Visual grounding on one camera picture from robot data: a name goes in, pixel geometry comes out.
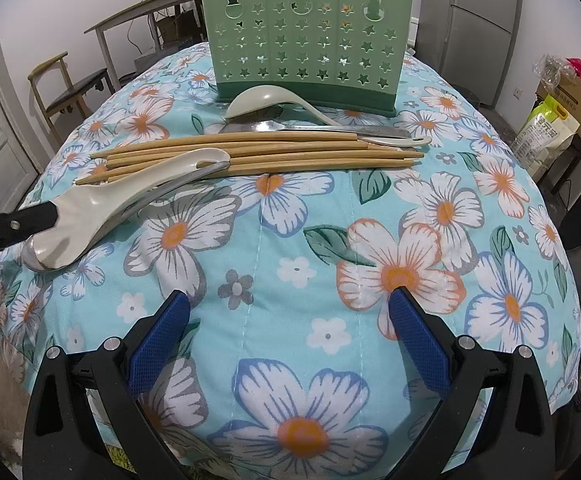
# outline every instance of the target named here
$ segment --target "orange flower center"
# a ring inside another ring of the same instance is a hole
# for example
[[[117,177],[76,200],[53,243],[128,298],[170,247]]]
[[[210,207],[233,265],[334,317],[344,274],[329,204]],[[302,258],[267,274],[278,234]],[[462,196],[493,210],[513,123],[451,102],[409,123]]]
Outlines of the orange flower center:
[[[547,225],[544,230],[546,231],[546,236],[549,238],[549,240],[554,242],[557,237],[555,236],[555,231],[553,228],[550,225]]]
[[[444,108],[455,108],[455,103],[450,97],[440,97],[440,105]]]
[[[493,144],[495,143],[495,141],[493,140],[493,137],[491,137],[487,134],[482,134],[482,140],[485,143],[490,144],[491,146],[493,146]]]
[[[285,420],[277,431],[277,440],[295,458],[313,458],[328,451],[328,433],[313,418],[294,416]]]
[[[380,281],[387,292],[393,292],[398,286],[412,291],[417,289],[419,274],[408,267],[386,266],[381,271]]]
[[[451,202],[442,202],[437,206],[437,221],[441,225],[448,225],[453,221],[455,205]]]
[[[186,238],[187,232],[188,224],[186,222],[177,222],[167,227],[162,234],[162,247],[167,251],[174,250]]]
[[[435,129],[435,123],[433,123],[432,121],[419,121],[417,124],[418,126],[425,128],[426,130]]]
[[[522,314],[520,314],[520,304],[512,294],[507,294],[504,298],[504,306],[506,307],[506,312],[511,316],[514,322],[519,323],[522,319]]]
[[[282,175],[262,175],[254,181],[254,187],[264,196],[269,196],[284,183]]]

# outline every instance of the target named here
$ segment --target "white flower print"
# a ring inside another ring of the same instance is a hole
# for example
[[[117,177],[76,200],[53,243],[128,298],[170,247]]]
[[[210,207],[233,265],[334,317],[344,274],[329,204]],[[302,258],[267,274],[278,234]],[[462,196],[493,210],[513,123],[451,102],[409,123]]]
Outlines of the white flower print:
[[[419,86],[410,86],[407,89],[407,94],[411,97],[420,97],[422,95],[422,89]]]
[[[78,136],[89,148],[101,150],[112,143],[115,126],[126,116],[126,110],[109,111],[109,107],[91,116],[79,129]]]
[[[462,116],[461,122],[455,123],[458,133],[471,141],[471,150],[483,155],[494,155],[507,158],[513,163],[513,154],[506,143],[499,138],[491,126],[472,117]]]
[[[61,155],[58,153],[51,164],[46,168],[48,187],[54,188],[66,170],[78,170],[90,162],[90,153],[83,144],[73,144],[64,148]]]
[[[291,282],[295,288],[305,288],[309,284],[309,279],[317,274],[315,269],[311,269],[311,263],[304,256],[298,256],[294,260],[282,258],[280,266],[277,268],[277,277],[282,282]]]
[[[84,351],[84,336],[79,325],[69,326],[66,330],[66,348],[69,353]]]
[[[141,234],[124,259],[124,272],[145,276],[153,269],[166,298],[173,289],[183,290],[195,306],[206,294],[206,277],[194,256],[226,244],[241,204],[230,187],[184,194],[162,205],[149,205],[140,213]]]
[[[352,310],[367,310],[379,303],[378,328],[388,339],[397,339],[389,317],[389,295],[398,286],[406,286],[431,314],[455,312],[466,297],[457,274],[434,268],[440,262],[439,235],[429,226],[411,225],[396,242],[378,221],[363,218],[348,228],[348,242],[375,267],[340,261],[339,297]]]
[[[353,338],[346,332],[346,321],[340,317],[311,321],[311,332],[306,338],[306,344],[311,348],[321,348],[328,355],[339,352],[342,346],[349,345]]]
[[[477,260],[466,228],[482,227],[484,213],[475,191],[459,188],[460,182],[459,176],[442,171],[433,174],[430,183],[404,178],[396,180],[394,187],[400,198],[418,206],[403,216],[403,226],[426,224],[438,232],[442,263],[466,274]]]
[[[28,336],[29,340],[35,343],[37,330],[42,322],[42,311],[51,295],[52,282],[44,283],[39,275],[30,280],[26,292],[16,295],[10,304],[10,319],[14,325],[8,333],[13,345],[19,345],[24,336]]]
[[[184,76],[183,81],[188,81],[190,88],[209,88],[210,85],[215,85],[215,72],[210,67],[206,72],[201,70],[189,70]]]
[[[529,221],[531,225],[538,230],[535,235],[535,241],[539,247],[539,253],[546,260],[552,260],[553,256],[565,269],[568,269],[568,259],[562,240],[559,237],[557,228],[549,216],[545,205],[538,205],[537,209],[529,208]]]
[[[237,402],[255,423],[231,420],[208,440],[268,478],[352,476],[371,469],[386,452],[384,429],[349,427],[371,394],[354,372],[325,368],[305,391],[285,364],[242,359],[234,384]]]
[[[546,352],[546,364],[551,368],[555,366],[559,359],[559,346],[556,341],[549,341]]]
[[[335,181],[324,171],[236,176],[226,180],[242,199],[239,213],[259,206],[260,222],[281,237],[299,232],[309,217],[302,196],[330,193]]]
[[[144,308],[144,295],[141,292],[122,294],[122,303],[117,306],[117,315],[123,317],[124,322],[135,323],[140,317],[146,317],[148,313]]]
[[[102,244],[82,257],[74,269],[62,274],[65,280],[71,280],[72,283],[64,285],[59,293],[62,296],[72,296],[73,301],[81,300],[86,295],[86,281],[94,286],[102,286],[106,281],[106,274],[102,267],[96,266],[93,262],[99,258],[110,256],[114,251],[114,245],[110,242]]]
[[[491,253],[482,253],[474,274],[483,294],[469,304],[464,330],[480,343],[501,336],[502,352],[521,344],[544,348],[549,318],[541,304],[529,301],[533,279],[517,256],[507,251],[500,270]]]
[[[515,179],[515,170],[505,158],[477,155],[484,171],[474,171],[473,178],[479,192],[485,195],[497,193],[497,203],[502,212],[513,218],[524,216],[524,202],[530,202],[528,193]]]
[[[437,108],[439,112],[448,115],[448,117],[456,121],[459,120],[460,114],[466,113],[461,106],[461,101],[453,94],[443,92],[432,86],[425,86],[424,90],[429,95],[420,97],[419,100],[429,107]]]
[[[199,440],[188,430],[206,420],[208,405],[192,359],[178,358],[167,363],[151,391],[141,394],[138,401],[167,444],[178,450],[199,449]]]
[[[397,122],[394,123],[394,126],[405,129],[413,137],[430,136],[433,139],[431,145],[440,148],[444,145],[440,136],[448,140],[461,139],[455,128],[446,122],[447,120],[448,117],[439,112],[404,110],[397,116]]]
[[[157,124],[157,120],[166,115],[173,107],[172,99],[160,99],[142,96],[130,107],[129,115],[117,123],[115,133],[125,136],[118,146],[126,146],[133,142],[168,139],[168,130]]]

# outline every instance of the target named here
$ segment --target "green leaf print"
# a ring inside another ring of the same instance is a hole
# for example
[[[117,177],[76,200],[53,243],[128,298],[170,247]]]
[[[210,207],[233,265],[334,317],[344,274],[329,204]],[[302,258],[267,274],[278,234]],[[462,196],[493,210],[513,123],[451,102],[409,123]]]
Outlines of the green leaf print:
[[[464,164],[469,168],[469,171],[484,172],[484,167],[481,165],[480,161],[477,160],[477,156],[475,156],[474,153],[459,152],[459,155],[464,159]]]
[[[304,229],[304,236],[311,251],[327,265],[337,265],[340,260],[345,260],[352,264],[375,267],[375,263],[349,247],[346,229],[320,225]]]
[[[511,251],[515,254],[513,243],[503,225],[494,229],[493,234],[491,234],[490,246],[491,253],[493,253],[493,257],[500,269],[502,268],[506,251]]]
[[[562,301],[564,301],[568,290],[567,272],[557,258],[553,260],[553,274],[555,274],[555,282],[557,283],[559,294],[562,297]]]
[[[360,204],[378,199],[391,188],[391,180],[381,170],[351,171],[351,179]]]

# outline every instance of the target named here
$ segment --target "bamboo chopstick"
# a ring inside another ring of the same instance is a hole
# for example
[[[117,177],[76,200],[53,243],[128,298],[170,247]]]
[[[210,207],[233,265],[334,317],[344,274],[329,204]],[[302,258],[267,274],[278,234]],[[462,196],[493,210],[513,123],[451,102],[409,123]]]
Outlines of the bamboo chopstick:
[[[346,132],[234,132],[227,134],[210,134],[196,137],[180,137],[178,139],[152,140],[141,144],[131,144],[120,146],[112,150],[91,153],[91,158],[106,158],[117,153],[139,152],[140,150],[151,150],[154,148],[169,148],[172,146],[190,146],[192,144],[207,144],[210,142],[243,142],[254,140],[290,140],[293,142],[304,142],[311,140],[357,140],[357,134]]]
[[[355,140],[353,142],[344,140],[341,142],[284,142],[279,144],[276,142],[263,142],[257,146],[226,148],[224,151],[233,158],[237,156],[269,155],[273,153],[331,152],[333,150],[366,150],[367,148],[368,145],[366,142],[363,142],[363,140]],[[163,160],[175,155],[180,155],[180,153],[181,152],[157,153],[155,155],[129,156],[126,158],[116,158],[114,160],[107,159],[106,168],[113,170],[114,168],[123,168],[124,166],[141,164],[142,162]]]
[[[237,164],[227,170],[218,171],[210,178],[224,178],[226,176],[242,176],[261,173],[286,173],[287,171],[315,171],[315,170],[354,170],[368,168],[410,168],[415,162],[413,160],[395,160],[389,158],[332,158],[317,160],[288,160],[284,162],[260,162],[257,164]],[[110,176],[108,182],[114,182],[124,178],[126,174]]]

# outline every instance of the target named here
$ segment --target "spoon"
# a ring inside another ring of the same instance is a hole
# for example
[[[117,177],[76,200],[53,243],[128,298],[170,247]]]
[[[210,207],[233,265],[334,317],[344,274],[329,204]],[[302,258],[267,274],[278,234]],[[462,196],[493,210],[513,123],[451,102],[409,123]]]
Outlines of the spoon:
[[[51,200],[57,207],[59,219],[55,227],[26,240],[22,248],[22,261],[26,267],[37,272],[68,266],[115,227],[120,218],[125,219],[136,212],[134,206],[130,213],[125,208],[141,199],[148,190],[187,174],[191,176],[190,181],[199,178],[196,170],[200,162],[211,162],[215,169],[221,169],[216,163],[227,161],[230,161],[230,156],[223,150],[202,148],[174,156],[105,186],[73,186]]]
[[[304,99],[299,97],[296,93],[275,85],[259,85],[244,90],[240,95],[233,99],[233,102],[226,110],[225,117],[227,119],[232,119],[240,115],[249,114],[256,110],[261,110],[262,108],[282,103],[299,105],[312,113],[323,123],[330,124],[331,126],[341,126],[341,124],[333,121],[330,117],[327,117],[317,110],[317,108],[312,104],[304,101]]]

